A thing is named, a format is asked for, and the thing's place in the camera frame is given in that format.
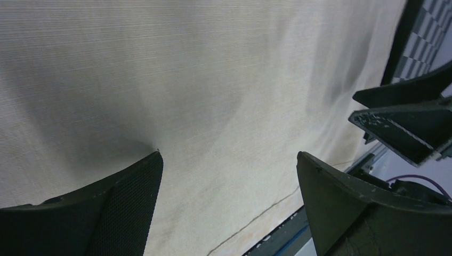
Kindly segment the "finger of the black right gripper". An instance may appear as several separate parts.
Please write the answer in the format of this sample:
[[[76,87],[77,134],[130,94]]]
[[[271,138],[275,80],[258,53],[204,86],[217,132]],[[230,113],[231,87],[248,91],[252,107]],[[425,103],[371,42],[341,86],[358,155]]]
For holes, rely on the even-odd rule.
[[[451,157],[450,102],[359,110],[349,121],[413,166]]]
[[[436,100],[451,84],[451,62],[420,77],[356,92],[353,100],[367,108]]]

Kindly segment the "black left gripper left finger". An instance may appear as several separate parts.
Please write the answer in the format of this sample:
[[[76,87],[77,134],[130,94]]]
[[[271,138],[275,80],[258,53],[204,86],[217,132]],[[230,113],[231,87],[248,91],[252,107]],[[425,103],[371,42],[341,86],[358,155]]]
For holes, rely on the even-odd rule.
[[[162,180],[156,151],[38,205],[1,209],[1,255],[143,255]]]

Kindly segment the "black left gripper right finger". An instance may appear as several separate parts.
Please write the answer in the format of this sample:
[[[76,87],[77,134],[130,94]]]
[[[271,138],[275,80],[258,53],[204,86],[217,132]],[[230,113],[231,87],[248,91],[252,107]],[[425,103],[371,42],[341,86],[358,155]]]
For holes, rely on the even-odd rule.
[[[296,167],[317,255],[451,255],[447,196],[347,174],[304,151]]]

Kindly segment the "cream cloth napkin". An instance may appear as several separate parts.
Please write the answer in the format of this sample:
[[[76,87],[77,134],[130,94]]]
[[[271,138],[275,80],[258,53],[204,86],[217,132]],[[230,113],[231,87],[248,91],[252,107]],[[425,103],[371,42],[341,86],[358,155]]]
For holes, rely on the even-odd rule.
[[[242,255],[364,151],[405,1],[1,1],[1,207],[161,152],[145,255]]]

